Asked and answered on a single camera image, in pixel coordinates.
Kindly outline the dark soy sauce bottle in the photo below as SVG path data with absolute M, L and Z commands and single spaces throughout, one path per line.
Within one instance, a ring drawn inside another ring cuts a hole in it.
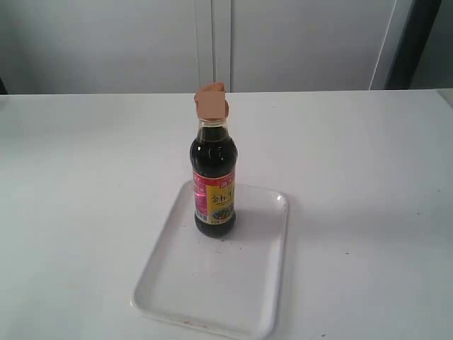
M 236 145 L 229 135 L 229 104 L 225 85 L 211 83 L 194 95 L 199 120 L 190 146 L 195 198 L 195 225 L 211 238 L 222 238 L 234 227 Z

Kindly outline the white rectangular plastic tray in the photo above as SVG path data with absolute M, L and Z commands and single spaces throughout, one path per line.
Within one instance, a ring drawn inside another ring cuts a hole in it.
M 275 325 L 289 203 L 281 192 L 239 184 L 236 221 L 219 239 L 195 226 L 185 182 L 137 281 L 138 312 L 231 339 L 264 339 Z

